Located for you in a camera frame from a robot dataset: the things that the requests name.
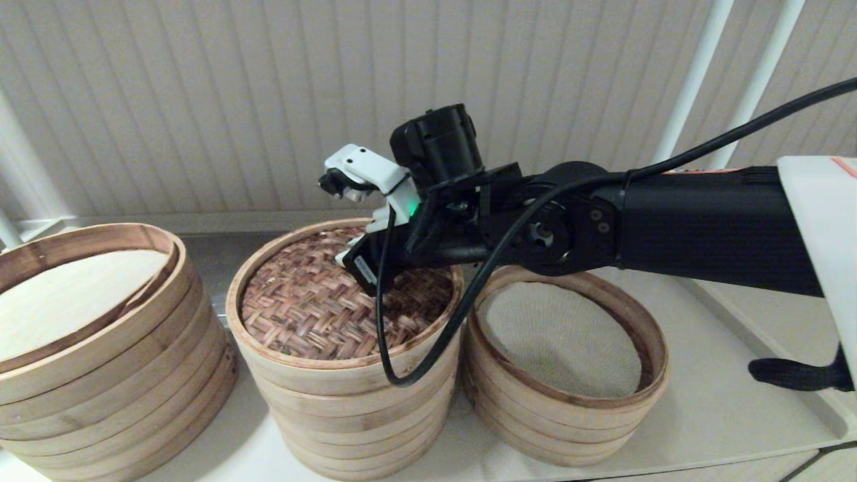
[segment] white countertop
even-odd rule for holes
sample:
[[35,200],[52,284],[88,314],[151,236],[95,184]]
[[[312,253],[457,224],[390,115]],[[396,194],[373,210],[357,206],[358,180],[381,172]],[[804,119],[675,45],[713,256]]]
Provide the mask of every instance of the white countertop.
[[[752,380],[757,357],[675,280],[596,272],[641,301],[662,325],[673,357],[672,382],[637,433],[616,455],[590,467],[555,467],[521,455],[495,437],[456,394],[440,438],[419,461],[388,480],[555,481],[704,467],[799,452],[840,442],[801,398]],[[212,424],[146,482],[328,480],[283,445],[247,367]],[[0,479],[43,482],[0,451]]]

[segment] bamboo steamer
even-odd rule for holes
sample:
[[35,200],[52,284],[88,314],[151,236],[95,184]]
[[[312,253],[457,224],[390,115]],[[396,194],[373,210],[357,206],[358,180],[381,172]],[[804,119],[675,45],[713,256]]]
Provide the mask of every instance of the bamboo steamer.
[[[574,291],[609,313],[630,336],[643,372],[638,389],[617,398],[567,393],[536,380],[491,344],[477,315],[493,292],[521,282]],[[589,465],[619,450],[668,385],[668,352],[648,311],[620,288],[591,274],[550,278],[522,268],[495,272],[476,300],[464,338],[462,378],[476,413],[505,442],[562,466]]]
[[125,352],[61,387],[0,406],[0,424],[6,424],[0,437],[26,440],[80,429],[146,393],[199,340],[207,321],[202,300],[202,284],[194,280],[173,312]]
[[[24,244],[0,256],[0,292],[42,271],[65,262],[111,250],[158,250],[171,252],[181,246],[175,236],[154,226],[102,225],[57,234]],[[88,338],[59,352],[0,373],[0,405],[31,398],[55,389],[98,368],[151,332],[165,313],[172,311],[190,288],[195,271],[183,247],[177,250],[166,279],[153,279],[145,301]]]
[[[374,300],[333,260],[368,222],[331,221],[275,239],[244,263],[226,299],[230,329],[286,446],[340,480],[385,477],[424,454],[442,429],[458,369],[456,336],[417,383],[387,381],[373,352]],[[399,374],[434,344],[463,285],[457,268],[402,277],[385,296]]]
[[[173,268],[173,255],[175,250],[101,253],[48,269],[0,293],[0,331],[14,341],[0,345],[0,372],[73,346],[133,309],[163,281],[159,273]],[[88,297],[90,292],[99,296]]]
[[127,249],[160,251],[165,264],[94,333],[0,373],[0,443],[53,480],[122,482],[152,471],[206,427],[235,381],[232,348],[183,244],[156,227],[95,226],[25,244],[0,256],[18,270],[3,271],[0,292]]

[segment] bamboo steamer rim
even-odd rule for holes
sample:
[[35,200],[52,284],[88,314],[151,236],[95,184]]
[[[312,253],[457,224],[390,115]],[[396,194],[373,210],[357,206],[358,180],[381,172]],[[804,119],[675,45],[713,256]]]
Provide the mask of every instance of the bamboo steamer rim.
[[603,440],[586,441],[579,440],[575,437],[563,436],[559,437],[553,434],[545,433],[538,430],[536,427],[527,424],[523,420],[515,416],[514,413],[507,411],[488,393],[484,392],[473,380],[470,373],[462,371],[461,374],[464,391],[470,399],[473,407],[479,411],[487,411],[503,425],[503,428],[517,434],[519,437],[530,439],[532,443],[538,440],[539,443],[544,443],[545,449],[563,453],[574,453],[575,455],[599,455],[607,451],[615,452],[634,434],[637,430],[637,425],[634,425],[631,430],[625,430],[616,436],[604,438]]
[[433,399],[437,398],[439,393],[445,393],[447,389],[453,388],[455,386],[458,367],[452,366],[447,368],[447,370],[449,370],[449,374],[445,378],[432,381],[431,385],[424,387],[400,403],[373,412],[341,417],[319,416],[300,412],[279,404],[276,399],[271,398],[265,389],[260,389],[260,392],[262,398],[265,399],[272,411],[278,412],[283,417],[287,417],[292,420],[294,425],[299,425],[306,431],[359,434],[382,427],[383,425],[398,422],[432,402]]
[[[537,424],[527,422],[527,425],[534,429],[537,429],[538,426],[552,425],[560,431],[579,431],[588,432],[591,434],[615,434],[616,432],[619,432],[615,435],[615,437],[621,437],[623,435],[626,435],[628,432],[637,430],[637,427],[640,425],[641,422],[641,419],[635,419],[632,422],[621,423],[611,427],[587,427],[583,426],[585,424],[581,423],[572,424],[568,422],[563,422],[562,420],[554,420],[551,419],[549,416],[545,415],[545,413],[533,411],[525,403],[521,403],[521,401],[516,400],[514,396],[507,394],[496,381],[492,380],[490,376],[484,373],[482,367],[479,364],[472,363],[469,360],[463,361],[462,373],[462,378],[472,382],[474,389],[477,389],[480,392],[484,393],[485,396],[491,398],[494,403],[496,403],[499,407],[502,407],[503,410],[511,414],[516,419],[520,419],[523,422],[523,417],[516,415],[517,412],[523,413],[537,420]],[[610,413],[615,414],[621,412],[611,411]]]
[[478,340],[473,334],[473,326],[473,324],[468,324],[467,336],[464,338],[464,352],[467,360],[464,366],[468,370],[476,368],[471,370],[471,375],[474,377],[491,377],[497,382],[495,385],[501,387],[503,393],[519,402],[519,405],[525,406],[531,412],[541,413],[544,418],[551,419],[560,425],[606,429],[628,425],[634,420],[640,420],[660,399],[668,386],[665,379],[651,397],[636,404],[623,404],[617,407],[573,405],[566,400],[557,400],[547,396],[521,382],[506,370],[500,361],[491,356],[485,343]]
[[84,449],[90,445],[101,442],[106,438],[113,437],[117,433],[128,429],[131,425],[147,419],[151,413],[158,410],[165,403],[172,403],[176,394],[193,387],[193,383],[199,377],[203,377],[213,360],[223,355],[227,346],[226,338],[223,337],[215,343],[199,343],[182,360],[169,375],[164,377],[158,384],[148,390],[143,396],[121,410],[108,415],[91,425],[79,430],[70,431],[61,435],[40,438],[35,440],[9,440],[0,438],[0,444],[16,455],[56,455],[72,450]]
[[[310,358],[300,358],[291,355],[286,355],[281,352],[276,352],[267,346],[262,345],[254,338],[244,327],[239,306],[243,299],[244,290],[256,270],[264,264],[271,256],[279,252],[288,244],[293,244],[302,239],[313,236],[319,232],[329,231],[340,227],[363,227],[371,221],[370,218],[352,218],[347,220],[333,220],[312,226],[306,226],[294,232],[290,232],[274,239],[257,250],[244,264],[238,269],[235,277],[229,286],[229,291],[226,293],[226,320],[229,323],[229,328],[236,339],[251,347],[255,352],[259,353],[263,358],[267,358],[283,365],[289,365],[295,368],[305,369],[308,371],[329,371],[329,370],[349,370],[358,369],[370,365],[379,365],[381,363],[380,354],[376,353],[361,358],[349,358],[344,360],[320,360]],[[395,357],[402,353],[408,352],[416,346],[421,345],[425,340],[430,338],[432,334],[440,330],[449,320],[452,310],[455,308],[455,301],[460,299],[461,293],[464,290],[464,276],[461,268],[458,266],[450,267],[452,274],[452,296],[449,304],[438,315],[429,326],[422,332],[390,349],[390,357]]]
[[[162,230],[156,226],[151,226],[151,225],[141,224],[141,223],[112,223],[112,224],[104,224],[104,225],[98,225],[98,226],[84,227],[84,228],[77,229],[74,231],[62,232],[59,234],[49,236],[47,238],[42,238],[36,242],[24,244],[24,245],[16,248],[16,250],[21,250],[24,248],[26,248],[28,250],[33,250],[33,249],[40,250],[41,249],[40,247],[44,247],[44,246],[50,245],[50,244],[58,244],[58,245],[69,245],[69,244],[71,244],[71,245],[74,245],[74,244],[78,244],[78,243],[69,243],[69,241],[73,241],[73,240],[76,240],[79,238],[85,238],[87,235],[90,235],[90,234],[98,236],[98,235],[102,234],[103,231],[112,231],[112,230],[122,230],[122,231],[129,231],[129,232],[136,230],[138,232],[141,232],[143,234],[143,238],[148,239],[148,241],[150,243],[155,243],[156,238],[160,238],[160,239],[166,238],[169,241],[170,246],[171,246],[169,248],[171,251],[168,251],[168,252],[175,253],[175,255],[171,256],[171,257],[176,258],[175,262],[171,263],[172,269],[165,270],[164,272],[161,273],[160,277],[162,277],[164,279],[160,283],[157,284],[157,289],[155,289],[154,286],[150,286],[152,292],[145,299],[141,299],[140,303],[138,303],[136,306],[134,306],[133,309],[127,310],[118,319],[116,319],[114,322],[110,323],[106,327],[102,328],[101,330],[99,330],[95,334],[88,336],[84,340],[78,341],[77,343],[75,343],[72,346],[68,346],[68,347],[64,348],[62,351],[55,352],[55,353],[53,353],[47,357],[41,358],[37,361],[34,361],[29,365],[25,365],[25,366],[22,366],[22,367],[19,367],[19,368],[10,370],[10,371],[0,372],[0,393],[6,393],[7,389],[10,392],[15,393],[15,396],[12,396],[12,397],[6,397],[6,396],[0,397],[0,403],[10,403],[12,401],[23,400],[23,399],[28,398],[30,396],[38,395],[38,394],[44,393],[45,391],[54,389],[58,385],[48,384],[48,386],[43,386],[43,385],[45,385],[45,383],[39,381],[39,374],[41,374],[42,371],[53,371],[53,369],[56,367],[55,363],[62,361],[62,359],[65,358],[66,356],[76,355],[80,352],[88,351],[91,349],[90,348],[91,345],[100,344],[100,341],[107,336],[114,336],[115,333],[118,330],[122,329],[122,327],[125,324],[127,324],[127,322],[129,320],[134,320],[136,318],[136,315],[138,313],[140,313],[141,311],[145,310],[146,307],[148,305],[152,304],[155,299],[161,297],[167,290],[174,289],[175,288],[174,285],[181,283],[180,278],[186,277],[186,273],[193,272],[193,268],[190,265],[190,260],[188,259],[188,256],[187,256],[187,251],[186,251],[186,249],[184,247],[184,243],[182,242],[181,239],[179,239],[175,234],[173,234],[171,232]],[[38,251],[37,251],[36,256],[44,256],[44,258],[40,258],[40,259],[44,259],[45,264],[48,263],[50,260],[50,258],[48,257],[47,254],[40,255],[40,254],[38,254]],[[5,269],[4,264],[0,262],[0,273],[5,272],[5,271],[6,271],[6,269]],[[21,280],[26,280],[26,279],[28,279],[28,277],[26,277],[26,276],[21,277]],[[188,282],[187,287],[190,286],[190,281],[191,281],[191,279],[188,278],[187,279],[187,282]],[[66,366],[67,368],[65,370],[69,371],[69,373],[72,371],[76,373],[77,371],[81,370],[81,367],[78,366],[77,364],[72,364],[71,366],[68,366],[68,365],[60,365],[60,366]],[[71,377],[71,378],[66,379],[63,383],[66,383],[66,382],[76,378],[72,375],[67,375],[66,377],[67,378]],[[13,383],[15,385],[15,389],[5,387],[4,385],[6,383]]]
[[[544,283],[574,291],[607,311],[622,326],[628,336],[631,337],[634,347],[641,358],[643,372],[640,375],[640,386],[637,390],[628,396],[617,398],[571,394],[565,390],[540,382],[503,355],[500,350],[491,344],[488,337],[482,331],[478,311],[482,302],[488,299],[491,294],[514,283]],[[470,332],[476,339],[476,342],[482,345],[505,371],[527,387],[552,399],[581,407],[598,409],[629,407],[656,396],[659,391],[658,389],[666,382],[669,354],[663,332],[655,321],[655,318],[639,301],[632,298],[624,290],[593,274],[576,273],[559,277],[549,277],[532,273],[518,266],[500,268],[491,274],[488,283],[476,298],[470,315],[472,320],[469,323]],[[650,331],[648,336],[646,333],[634,330],[634,325],[636,324],[645,326]]]
[[72,333],[59,336],[28,352],[0,359],[0,373],[47,358],[98,333],[145,302],[164,283],[176,266],[175,243],[154,226],[138,225],[141,229],[130,226],[132,225],[101,225],[62,232],[47,238],[36,239],[0,255],[0,294],[3,294],[39,274],[92,256],[123,250],[153,250],[166,254],[166,258],[151,278],[118,301],[107,312],[89,320]]
[[55,454],[25,455],[15,454],[24,462],[40,468],[71,468],[83,463],[94,463],[112,454],[127,451],[141,440],[146,440],[160,427],[168,425],[181,411],[190,405],[197,397],[205,396],[209,383],[215,373],[231,368],[231,352],[229,351],[223,331],[209,323],[205,333],[208,338],[206,345],[211,347],[210,353],[205,353],[202,361],[207,362],[197,367],[193,376],[168,401],[156,406],[150,413],[128,427],[104,437],[95,443],[78,449],[63,450]]
[[[278,403],[296,412],[331,418],[365,415],[401,404],[413,396],[418,396],[428,387],[434,386],[435,382],[439,383],[441,379],[449,377],[458,365],[460,340],[460,334],[455,334],[449,349],[445,350],[438,358],[433,370],[419,382],[407,387],[388,385],[377,390],[348,396],[312,395],[288,387],[280,387],[265,377],[257,377],[255,381],[261,392],[270,394],[276,398]],[[372,407],[372,409],[358,411],[358,407],[364,406]]]
[[448,407],[439,406],[425,417],[419,419],[414,425],[407,427],[403,431],[372,443],[359,445],[336,445],[332,443],[316,442],[311,438],[302,437],[302,433],[300,431],[296,431],[294,427],[289,425],[287,420],[284,421],[282,416],[278,413],[271,412],[271,416],[277,423],[277,427],[279,428],[281,435],[283,437],[288,437],[289,440],[296,445],[300,445],[301,448],[315,454],[324,455],[331,459],[351,460],[365,459],[375,455],[381,455],[395,449],[400,444],[410,440],[411,437],[415,437],[414,435],[411,435],[411,433],[422,433],[430,426],[442,422],[446,417],[447,410]]
[[[154,330],[87,374],[42,394],[0,405],[0,436],[27,434],[36,426],[44,427],[42,424],[48,420],[67,428],[90,423],[87,420],[92,419],[82,417],[81,410],[99,417],[109,416],[110,413],[105,412],[107,407],[115,407],[120,400],[133,397],[134,391],[147,385],[145,380],[154,380],[147,374],[154,367],[165,365],[159,359],[173,356],[169,353],[175,353],[180,346],[199,344],[196,334],[204,333],[201,313],[207,306],[203,293],[201,282],[194,281],[175,309]],[[43,437],[51,436],[39,431],[38,438]]]
[[[302,438],[312,441],[312,443],[321,443],[325,445],[342,445],[345,447],[360,446],[376,443],[395,436],[401,431],[408,430],[418,421],[425,419],[430,413],[439,411],[443,407],[449,407],[452,400],[452,395],[455,393],[455,380],[440,387],[438,392],[430,400],[423,403],[418,409],[408,413],[401,419],[393,420],[385,425],[380,425],[375,428],[368,428],[365,431],[359,432],[325,432],[306,430],[299,424],[295,424],[292,419],[286,422],[293,427],[295,431],[300,432]],[[279,423],[285,421],[285,416],[278,413],[277,410],[271,409],[271,414]]]
[[110,452],[96,461],[90,460],[72,467],[39,467],[35,462],[33,466],[38,467],[39,471],[49,479],[90,480],[145,462],[170,447],[174,440],[183,439],[183,434],[195,431],[196,424],[201,423],[199,420],[206,419],[207,421],[198,427],[199,432],[196,433],[200,433],[229,398],[236,378],[236,357],[227,347],[218,367],[208,375],[203,389],[195,394],[176,417],[164,425],[156,426],[153,433],[145,436],[138,443],[124,450]]
[[434,445],[434,441],[443,431],[445,423],[446,417],[440,417],[435,425],[430,425],[395,449],[361,459],[337,459],[316,454],[311,450],[305,449],[294,440],[286,437],[283,437],[283,442],[285,442],[292,454],[310,469],[315,470],[318,467],[324,470],[333,470],[343,473],[360,473],[395,466],[397,462],[406,459],[409,455],[419,452],[421,449],[428,450],[432,445]]

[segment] white wall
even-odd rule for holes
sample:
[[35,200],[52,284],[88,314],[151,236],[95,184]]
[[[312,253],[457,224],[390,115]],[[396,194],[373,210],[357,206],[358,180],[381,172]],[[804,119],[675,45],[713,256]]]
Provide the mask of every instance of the white wall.
[[[680,138],[727,125],[781,3],[736,2]],[[465,102],[482,156],[527,172],[651,161],[710,2],[0,2],[0,89],[67,207],[6,160],[15,219],[353,208],[315,187],[347,142]],[[759,112],[857,75],[857,3],[812,0]],[[857,154],[857,95],[742,142],[734,164]]]

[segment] bamboo steamer lid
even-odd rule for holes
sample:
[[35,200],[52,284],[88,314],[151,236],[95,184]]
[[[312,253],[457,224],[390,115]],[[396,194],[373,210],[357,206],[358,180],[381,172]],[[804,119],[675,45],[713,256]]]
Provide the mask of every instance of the bamboo steamer lid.
[[[350,360],[378,353],[375,299],[334,260],[361,234],[360,227],[318,232],[262,264],[243,296],[247,332],[265,348],[295,358]],[[384,295],[390,349],[426,330],[450,299],[448,269],[415,269],[397,277]]]
[[[431,447],[458,371],[456,335],[433,369],[406,388],[381,366],[375,299],[335,256],[369,220],[308,226],[263,247],[239,270],[227,319],[286,446],[341,480],[394,473]],[[384,296],[385,335],[399,375],[434,344],[462,292],[457,268],[402,273]]]
[[[338,236],[336,242],[327,238],[330,244],[320,244],[318,252],[304,249],[288,261],[290,266],[296,263],[291,269],[300,271],[297,278],[287,278],[285,266],[272,264],[266,269],[285,278],[256,276],[262,265],[292,244],[331,230],[362,229],[368,222],[351,219],[307,226],[268,243],[239,269],[227,293],[226,318],[256,376],[312,395],[353,395],[390,386],[374,349],[374,301],[333,260],[345,248],[344,242],[351,239],[350,234]],[[440,335],[454,300],[461,297],[464,280],[457,267],[417,270],[400,278],[397,286],[416,289],[409,288],[404,295],[393,290],[385,296],[385,323],[393,368],[404,374],[423,359]],[[281,289],[287,282],[310,300],[289,298]],[[433,283],[442,290],[437,286],[429,289]],[[435,291],[445,295],[438,296]],[[351,321],[345,323],[341,316]],[[334,324],[345,330],[334,330]]]

